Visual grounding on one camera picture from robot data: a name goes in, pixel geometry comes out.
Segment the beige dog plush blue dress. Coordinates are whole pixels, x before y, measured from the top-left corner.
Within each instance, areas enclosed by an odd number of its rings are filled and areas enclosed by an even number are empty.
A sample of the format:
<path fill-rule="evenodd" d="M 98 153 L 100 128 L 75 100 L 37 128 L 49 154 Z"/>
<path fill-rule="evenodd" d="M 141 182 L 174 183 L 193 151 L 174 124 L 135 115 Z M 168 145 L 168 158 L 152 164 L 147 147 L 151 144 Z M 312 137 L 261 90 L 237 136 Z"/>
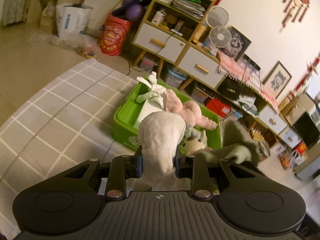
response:
<path fill-rule="evenodd" d="M 208 146 L 206 130 L 199 131 L 195 128 L 185 130 L 184 137 L 178 146 L 183 155 L 190 155 L 200 150 L 211 150 Z"/>

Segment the white brown plush doll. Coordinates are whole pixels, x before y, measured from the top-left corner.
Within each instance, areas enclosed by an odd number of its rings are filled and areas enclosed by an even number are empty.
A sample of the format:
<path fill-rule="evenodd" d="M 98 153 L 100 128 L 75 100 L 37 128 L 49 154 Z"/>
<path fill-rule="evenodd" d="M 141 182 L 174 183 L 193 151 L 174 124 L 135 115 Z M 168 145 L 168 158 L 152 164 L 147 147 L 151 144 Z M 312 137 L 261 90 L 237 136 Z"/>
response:
<path fill-rule="evenodd" d="M 129 179 L 130 191 L 188 191 L 188 178 L 178 179 L 173 159 L 185 132 L 183 118 L 175 113 L 154 112 L 139 125 L 138 141 L 142 146 L 143 174 Z"/>

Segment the pink plush bunny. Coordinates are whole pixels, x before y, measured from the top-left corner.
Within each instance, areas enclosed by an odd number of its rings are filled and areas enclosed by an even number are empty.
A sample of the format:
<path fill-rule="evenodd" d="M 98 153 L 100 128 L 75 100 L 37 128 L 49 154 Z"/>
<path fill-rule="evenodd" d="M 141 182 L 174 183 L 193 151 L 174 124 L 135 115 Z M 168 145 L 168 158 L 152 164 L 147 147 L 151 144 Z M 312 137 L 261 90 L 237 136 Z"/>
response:
<path fill-rule="evenodd" d="M 186 128 L 199 126 L 204 129 L 215 130 L 217 127 L 215 121 L 202 115 L 200 106 L 196 102 L 192 100 L 182 102 L 171 89 L 167 90 L 164 98 L 164 109 L 167 112 L 180 115 L 185 122 Z"/>

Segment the grey plush toy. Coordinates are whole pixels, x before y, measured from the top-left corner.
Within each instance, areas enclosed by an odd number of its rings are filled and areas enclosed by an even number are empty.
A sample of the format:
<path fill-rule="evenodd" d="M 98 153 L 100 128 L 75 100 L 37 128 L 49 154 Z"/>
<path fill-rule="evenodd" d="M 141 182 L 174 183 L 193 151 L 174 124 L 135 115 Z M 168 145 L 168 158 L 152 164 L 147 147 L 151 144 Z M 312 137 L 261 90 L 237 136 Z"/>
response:
<path fill-rule="evenodd" d="M 194 152 L 193 155 L 203 156 L 208 163 L 227 159 L 237 164 L 250 162 L 254 167 L 258 167 L 260 153 L 259 143 L 252 139 L 247 129 L 238 121 L 228 121 L 224 127 L 222 148 L 205 148 Z"/>

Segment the white cloth rabbit toy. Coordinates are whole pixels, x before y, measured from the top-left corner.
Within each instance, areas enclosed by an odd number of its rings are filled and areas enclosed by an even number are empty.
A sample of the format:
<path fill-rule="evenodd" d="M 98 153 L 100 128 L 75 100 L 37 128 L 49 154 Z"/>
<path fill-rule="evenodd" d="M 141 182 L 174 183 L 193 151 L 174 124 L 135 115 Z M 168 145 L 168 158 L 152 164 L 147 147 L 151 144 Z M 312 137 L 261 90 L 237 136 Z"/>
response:
<path fill-rule="evenodd" d="M 167 89 L 157 83 L 157 73 L 151 72 L 148 79 L 144 79 L 141 76 L 137 77 L 137 81 L 147 86 L 148 92 L 136 97 L 138 103 L 150 100 L 159 104 L 161 109 L 164 108 L 164 97 L 167 94 Z"/>

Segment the orange box under cabinet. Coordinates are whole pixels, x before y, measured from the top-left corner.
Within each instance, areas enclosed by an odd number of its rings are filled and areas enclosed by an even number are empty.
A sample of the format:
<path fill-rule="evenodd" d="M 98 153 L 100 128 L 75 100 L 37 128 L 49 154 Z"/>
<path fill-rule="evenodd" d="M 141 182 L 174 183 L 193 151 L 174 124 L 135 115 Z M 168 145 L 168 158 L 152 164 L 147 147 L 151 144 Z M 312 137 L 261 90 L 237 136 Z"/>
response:
<path fill-rule="evenodd" d="M 204 102 L 204 105 L 207 109 L 216 113 L 220 117 L 226 117 L 231 112 L 231 107 L 228 103 L 221 101 L 216 98 L 207 98 Z"/>

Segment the grey checked mat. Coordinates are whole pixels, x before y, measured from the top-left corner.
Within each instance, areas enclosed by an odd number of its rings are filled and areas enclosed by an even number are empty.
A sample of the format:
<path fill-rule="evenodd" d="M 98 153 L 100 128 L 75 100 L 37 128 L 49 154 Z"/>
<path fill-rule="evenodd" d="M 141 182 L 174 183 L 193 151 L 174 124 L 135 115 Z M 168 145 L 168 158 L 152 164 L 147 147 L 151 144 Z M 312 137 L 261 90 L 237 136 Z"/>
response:
<path fill-rule="evenodd" d="M 83 61 L 31 97 L 1 126 L 1 234 L 19 229 L 12 213 L 24 189 L 88 159 L 132 151 L 113 138 L 116 110 L 136 81 L 94 59 Z"/>

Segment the clear storage box blue lid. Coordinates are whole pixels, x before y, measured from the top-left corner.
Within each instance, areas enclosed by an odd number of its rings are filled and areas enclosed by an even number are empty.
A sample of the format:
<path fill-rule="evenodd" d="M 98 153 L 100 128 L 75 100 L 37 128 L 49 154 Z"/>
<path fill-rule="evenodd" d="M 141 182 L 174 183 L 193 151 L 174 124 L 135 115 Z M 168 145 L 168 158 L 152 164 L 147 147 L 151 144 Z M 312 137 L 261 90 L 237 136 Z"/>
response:
<path fill-rule="evenodd" d="M 165 70 L 164 82 L 167 85 L 178 88 L 186 80 L 187 80 L 187 76 L 176 73 L 171 68 L 167 68 Z"/>

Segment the black bag in shelf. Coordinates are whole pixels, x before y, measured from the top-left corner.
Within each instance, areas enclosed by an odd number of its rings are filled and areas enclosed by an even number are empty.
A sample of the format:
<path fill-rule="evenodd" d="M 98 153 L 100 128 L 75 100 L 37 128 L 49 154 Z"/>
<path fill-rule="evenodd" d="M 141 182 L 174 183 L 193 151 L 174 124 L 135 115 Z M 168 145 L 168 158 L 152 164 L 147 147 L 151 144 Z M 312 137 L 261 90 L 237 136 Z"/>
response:
<path fill-rule="evenodd" d="M 217 91 L 225 98 L 237 101 L 242 92 L 242 87 L 236 80 L 226 77 L 217 88 Z"/>

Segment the pink checked cloth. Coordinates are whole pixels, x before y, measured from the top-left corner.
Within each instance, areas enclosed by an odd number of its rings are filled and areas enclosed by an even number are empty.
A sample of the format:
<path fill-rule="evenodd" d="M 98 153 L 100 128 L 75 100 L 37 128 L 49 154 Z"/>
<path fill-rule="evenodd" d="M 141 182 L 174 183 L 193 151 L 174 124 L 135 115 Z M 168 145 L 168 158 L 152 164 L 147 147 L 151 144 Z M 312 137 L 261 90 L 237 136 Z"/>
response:
<path fill-rule="evenodd" d="M 229 77 L 242 82 L 247 87 L 258 93 L 270 106 L 279 114 L 278 103 L 276 98 L 267 90 L 262 84 L 259 74 L 256 73 L 253 68 L 243 67 L 237 63 L 234 59 L 228 57 L 222 52 L 218 52 L 218 59 L 220 60 L 219 71 L 228 75 Z"/>

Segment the small white desk fan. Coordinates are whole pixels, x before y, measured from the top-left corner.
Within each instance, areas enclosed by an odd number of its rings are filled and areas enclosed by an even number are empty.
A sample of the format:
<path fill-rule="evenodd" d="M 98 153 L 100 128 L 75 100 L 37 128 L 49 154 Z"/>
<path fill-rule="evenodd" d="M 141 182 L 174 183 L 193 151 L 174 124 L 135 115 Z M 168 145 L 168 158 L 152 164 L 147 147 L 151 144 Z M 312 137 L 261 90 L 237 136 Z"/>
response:
<path fill-rule="evenodd" d="M 231 39 L 231 32 L 224 26 L 217 25 L 209 32 L 209 40 L 217 48 L 225 48 Z"/>

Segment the red snack bucket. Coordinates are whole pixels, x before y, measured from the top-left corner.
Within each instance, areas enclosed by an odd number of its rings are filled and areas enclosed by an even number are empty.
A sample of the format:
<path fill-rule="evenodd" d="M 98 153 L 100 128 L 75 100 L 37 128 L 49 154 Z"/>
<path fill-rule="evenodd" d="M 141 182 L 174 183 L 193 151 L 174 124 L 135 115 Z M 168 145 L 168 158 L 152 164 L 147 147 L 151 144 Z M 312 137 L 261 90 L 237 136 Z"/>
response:
<path fill-rule="evenodd" d="M 102 25 L 101 37 L 98 45 L 103 54 L 120 56 L 124 42 L 130 33 L 132 23 L 108 14 Z"/>

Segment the purple ball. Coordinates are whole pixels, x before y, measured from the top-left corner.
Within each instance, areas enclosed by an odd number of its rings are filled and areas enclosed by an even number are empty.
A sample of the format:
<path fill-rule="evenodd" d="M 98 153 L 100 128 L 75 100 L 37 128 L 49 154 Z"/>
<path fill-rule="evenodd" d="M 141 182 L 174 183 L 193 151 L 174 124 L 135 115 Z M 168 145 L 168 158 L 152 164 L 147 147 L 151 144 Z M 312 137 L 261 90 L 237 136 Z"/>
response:
<path fill-rule="evenodd" d="M 135 22 L 143 18 L 145 8 L 140 4 L 134 4 L 126 10 L 126 18 L 128 21 Z"/>

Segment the white paper bag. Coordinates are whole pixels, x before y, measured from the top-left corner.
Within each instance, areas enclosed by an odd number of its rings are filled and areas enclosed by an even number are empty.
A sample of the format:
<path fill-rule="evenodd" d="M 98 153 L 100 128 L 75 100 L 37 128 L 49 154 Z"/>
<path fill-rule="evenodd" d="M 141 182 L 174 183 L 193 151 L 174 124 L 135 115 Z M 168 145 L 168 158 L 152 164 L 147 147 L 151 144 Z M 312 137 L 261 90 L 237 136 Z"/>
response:
<path fill-rule="evenodd" d="M 56 6 L 57 34 L 83 34 L 93 8 L 84 4 L 65 3 Z"/>

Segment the tall yellow shelf cabinet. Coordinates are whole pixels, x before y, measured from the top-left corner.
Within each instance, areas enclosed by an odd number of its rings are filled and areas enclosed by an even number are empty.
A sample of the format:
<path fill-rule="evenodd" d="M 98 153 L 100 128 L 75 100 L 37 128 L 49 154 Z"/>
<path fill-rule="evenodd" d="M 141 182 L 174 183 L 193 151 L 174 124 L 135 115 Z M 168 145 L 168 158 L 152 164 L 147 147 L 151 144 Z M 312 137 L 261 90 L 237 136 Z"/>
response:
<path fill-rule="evenodd" d="M 147 53 L 158 60 L 158 75 L 165 62 L 177 66 L 214 4 L 215 0 L 152 0 L 133 39 L 141 52 L 129 69 Z"/>

